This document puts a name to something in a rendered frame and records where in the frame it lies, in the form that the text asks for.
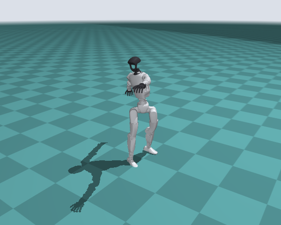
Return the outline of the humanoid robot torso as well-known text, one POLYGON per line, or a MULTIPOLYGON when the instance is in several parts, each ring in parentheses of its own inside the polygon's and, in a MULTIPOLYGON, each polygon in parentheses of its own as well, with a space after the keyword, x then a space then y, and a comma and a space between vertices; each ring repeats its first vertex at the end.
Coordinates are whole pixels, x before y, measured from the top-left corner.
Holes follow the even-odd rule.
MULTIPOLYGON (((140 74, 134 75, 134 73, 135 72, 132 72, 129 76, 132 88, 136 85, 139 85, 141 82, 143 82, 142 76, 144 74, 146 74, 145 72, 141 72, 141 73, 137 72, 137 73, 140 73, 140 74)), ((136 90, 137 90, 137 88, 136 88, 136 90)), ((137 103, 138 113, 148 113, 149 112, 149 104, 148 104, 148 102, 145 98, 147 98, 149 96, 150 86, 147 86, 145 89, 143 89, 142 93, 141 93, 141 90, 140 90, 140 93, 139 93, 139 89, 136 93, 136 90, 135 90, 134 94, 135 94, 136 98, 139 99, 139 102, 137 103)), ((134 89, 133 89, 133 91, 134 91, 134 89)))

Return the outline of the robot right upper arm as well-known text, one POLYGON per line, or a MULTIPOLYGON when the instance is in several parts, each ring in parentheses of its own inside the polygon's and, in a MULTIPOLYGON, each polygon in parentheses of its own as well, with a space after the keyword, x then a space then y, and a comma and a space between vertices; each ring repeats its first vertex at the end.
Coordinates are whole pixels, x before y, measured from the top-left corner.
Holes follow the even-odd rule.
POLYGON ((127 79, 128 79, 127 84, 128 84, 129 86, 131 86, 130 79, 129 79, 130 74, 131 74, 131 73, 129 73, 129 75, 127 76, 127 79))

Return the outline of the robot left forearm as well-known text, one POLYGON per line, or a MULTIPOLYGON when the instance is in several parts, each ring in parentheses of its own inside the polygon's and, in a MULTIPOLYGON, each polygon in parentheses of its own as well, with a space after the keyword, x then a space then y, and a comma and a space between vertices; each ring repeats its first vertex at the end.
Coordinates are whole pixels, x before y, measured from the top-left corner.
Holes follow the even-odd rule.
POLYGON ((147 87, 147 86, 149 86, 149 84, 150 84, 150 79, 145 78, 145 79, 144 79, 144 81, 143 81, 143 82, 141 82, 141 83, 146 84, 146 87, 147 87))

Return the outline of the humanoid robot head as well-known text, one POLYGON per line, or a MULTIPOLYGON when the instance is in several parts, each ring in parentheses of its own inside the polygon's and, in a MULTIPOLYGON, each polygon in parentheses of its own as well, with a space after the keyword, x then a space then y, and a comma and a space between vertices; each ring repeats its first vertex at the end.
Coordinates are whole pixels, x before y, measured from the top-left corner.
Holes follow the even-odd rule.
POLYGON ((128 61, 128 64, 130 65, 130 69, 135 72, 134 75, 138 75, 141 73, 141 71, 139 70, 139 68, 137 68, 137 64, 140 62, 140 58, 138 57, 132 57, 129 61, 128 61), (131 65, 135 65, 135 68, 132 69, 132 66, 131 65), (137 72, 140 72, 140 73, 137 73, 137 72))

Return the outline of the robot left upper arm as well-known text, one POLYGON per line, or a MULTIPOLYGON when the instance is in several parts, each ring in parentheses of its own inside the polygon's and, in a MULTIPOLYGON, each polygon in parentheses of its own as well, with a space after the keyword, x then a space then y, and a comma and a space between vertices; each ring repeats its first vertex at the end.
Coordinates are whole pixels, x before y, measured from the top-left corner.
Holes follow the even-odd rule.
MULTIPOLYGON (((142 76, 142 79, 144 80, 145 78, 148 78, 148 79, 150 79, 150 77, 148 76, 148 74, 144 74, 143 76, 142 76)), ((151 79, 150 79, 150 84, 151 84, 151 79)), ((150 85, 149 84, 149 85, 150 85)))

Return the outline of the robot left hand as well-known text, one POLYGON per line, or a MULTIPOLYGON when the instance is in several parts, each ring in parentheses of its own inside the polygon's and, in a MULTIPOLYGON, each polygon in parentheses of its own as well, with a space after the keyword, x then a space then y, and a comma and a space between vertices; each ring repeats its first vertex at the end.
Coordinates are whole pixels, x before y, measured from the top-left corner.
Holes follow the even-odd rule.
POLYGON ((135 90, 137 88, 136 93, 137 93, 138 89, 139 89, 139 93, 140 93, 140 90, 141 90, 141 93, 142 93, 142 91, 145 87, 146 87, 146 84, 140 83, 139 85, 134 86, 132 89, 134 89, 134 92, 135 92, 135 90))

